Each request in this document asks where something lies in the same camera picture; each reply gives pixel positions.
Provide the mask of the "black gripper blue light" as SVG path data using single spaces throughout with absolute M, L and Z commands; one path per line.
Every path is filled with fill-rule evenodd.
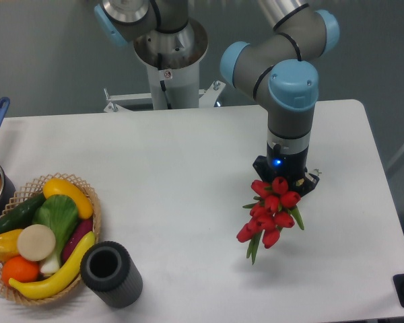
M 280 143 L 267 143 L 266 156 L 259 155 L 252 166 L 260 179 L 272 183 L 277 177 L 286 179 L 288 188 L 301 197 L 313 191 L 320 178 L 307 170 L 308 143 L 303 147 L 286 147 Z

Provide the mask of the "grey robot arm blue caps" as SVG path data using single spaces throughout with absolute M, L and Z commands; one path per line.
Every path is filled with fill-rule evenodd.
M 223 53 L 220 73 L 267 111 L 267 153 L 253 166 L 266 182 L 282 176 L 300 195 L 315 189 L 319 177 L 306 158 L 318 72 L 311 60 L 339 41 L 339 24 L 306 1 L 260 1 L 273 29 L 264 43 L 235 42 Z M 197 108 L 199 63 L 208 47 L 207 32 L 189 15 L 187 1 L 100 1 L 94 14 L 110 40 L 132 44 L 146 66 L 156 110 Z

